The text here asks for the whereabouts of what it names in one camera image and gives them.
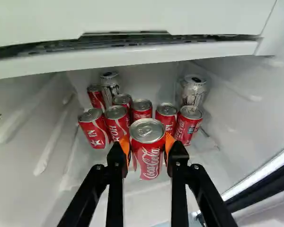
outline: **coca-cola can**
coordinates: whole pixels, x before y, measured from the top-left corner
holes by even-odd
[[[155,118],[164,124],[165,132],[174,136],[177,125],[177,109],[172,103],[158,105]]]
[[[134,165],[139,165],[134,168],[143,180],[156,178],[162,167],[165,126],[158,120],[144,118],[132,123],[129,131]]]
[[[111,138],[100,108],[87,110],[78,116],[78,122],[94,149],[105,149],[109,146]]]
[[[152,104],[148,99],[135,99],[132,106],[133,122],[142,118],[152,118]]]
[[[203,119],[201,110],[193,105],[183,106],[178,113],[175,139],[189,146],[193,135],[198,131]]]
[[[119,94],[115,95],[113,98],[113,105],[122,105],[124,106],[128,113],[130,113],[130,108],[133,103],[132,97],[128,94]]]
[[[106,108],[110,107],[113,97],[119,94],[120,76],[118,72],[106,72],[100,76],[102,95]]]
[[[119,141],[123,136],[129,137],[129,115],[127,109],[121,105],[113,105],[105,111],[105,122],[113,142]]]
[[[90,85],[87,88],[87,94],[89,95],[89,99],[94,108],[101,108],[102,111],[105,111],[105,102],[103,99],[103,95],[101,92],[100,85]]]

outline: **monster energy can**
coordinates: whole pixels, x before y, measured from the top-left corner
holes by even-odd
[[[189,74],[178,81],[177,101],[180,107],[184,105],[199,107],[206,93],[206,79],[200,75]]]
[[[120,77],[118,72],[106,72],[100,76],[102,95],[106,108],[112,105],[113,97],[119,94]]]

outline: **freezer compartment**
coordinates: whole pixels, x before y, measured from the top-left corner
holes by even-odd
[[[0,2],[0,46],[76,39],[86,32],[258,35],[274,3],[275,0],[21,0],[17,5]]]

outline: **aluminum can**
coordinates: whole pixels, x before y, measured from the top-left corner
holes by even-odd
[[[102,111],[105,111],[105,102],[103,99],[103,95],[101,92],[101,86],[100,85],[90,85],[87,88],[87,94],[89,95],[89,99],[91,101],[91,104],[94,108],[101,108]]]
[[[134,168],[143,180],[156,178],[162,168],[165,126],[158,120],[143,118],[132,123],[129,131]]]
[[[178,82],[179,106],[193,105],[200,107],[207,93],[206,79],[197,74],[189,74]]]
[[[152,104],[148,99],[135,99],[132,106],[133,122],[142,118],[152,118]]]
[[[110,107],[113,97],[119,94],[120,76],[118,72],[106,72],[100,76],[102,95],[106,108]]]
[[[105,122],[113,142],[119,141],[123,136],[129,138],[130,119],[124,106],[113,105],[105,111]]]
[[[133,103],[132,97],[128,94],[118,94],[113,98],[113,105],[122,105],[124,106],[128,114],[130,114],[131,105]]]
[[[157,106],[155,118],[165,126],[165,132],[174,136],[177,125],[177,109],[172,103]]]
[[[78,122],[94,149],[105,149],[109,146],[111,138],[100,108],[87,110],[78,117]]]
[[[192,106],[183,106],[178,113],[177,127],[175,139],[183,143],[184,146],[189,146],[193,135],[199,130],[203,119],[202,112]]]

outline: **can lid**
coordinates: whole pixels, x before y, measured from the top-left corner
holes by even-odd
[[[101,91],[101,86],[99,84],[91,84],[88,86],[87,91]]]
[[[204,84],[206,83],[206,79],[198,74],[189,74],[184,76],[184,80],[188,83],[194,84]]]
[[[127,110],[122,105],[112,105],[105,110],[105,117],[108,119],[120,119],[126,114]]]
[[[136,120],[129,128],[131,137],[140,143],[154,143],[165,134],[164,125],[152,118]]]
[[[91,108],[78,116],[80,122],[91,122],[98,119],[102,115],[103,111],[100,108]]]
[[[157,106],[157,111],[164,116],[172,116],[177,113],[177,109],[172,103],[161,103]]]
[[[119,75],[118,72],[105,72],[100,76],[100,78],[101,79],[112,79],[117,75]]]
[[[128,94],[118,94],[113,98],[113,103],[117,105],[130,103],[132,97]]]
[[[193,106],[193,105],[184,105],[181,109],[180,109],[181,114],[191,120],[197,120],[202,118],[202,112],[201,110],[199,110],[197,107]]]
[[[138,98],[133,100],[133,109],[137,111],[149,110],[151,101],[148,99]]]

